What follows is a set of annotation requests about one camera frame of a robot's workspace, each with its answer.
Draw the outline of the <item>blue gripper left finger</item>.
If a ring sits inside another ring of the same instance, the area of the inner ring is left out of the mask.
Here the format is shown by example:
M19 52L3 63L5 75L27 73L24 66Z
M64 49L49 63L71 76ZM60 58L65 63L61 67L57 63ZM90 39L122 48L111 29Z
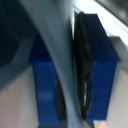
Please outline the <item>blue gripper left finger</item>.
M39 123L65 120L66 109L57 72L40 35L35 38L29 61L34 71Z

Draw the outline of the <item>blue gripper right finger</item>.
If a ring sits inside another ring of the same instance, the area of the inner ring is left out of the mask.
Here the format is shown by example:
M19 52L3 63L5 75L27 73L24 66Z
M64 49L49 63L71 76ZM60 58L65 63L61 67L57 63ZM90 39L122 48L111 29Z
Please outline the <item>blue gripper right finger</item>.
M81 116L105 120L119 57L97 14L75 14L73 46Z

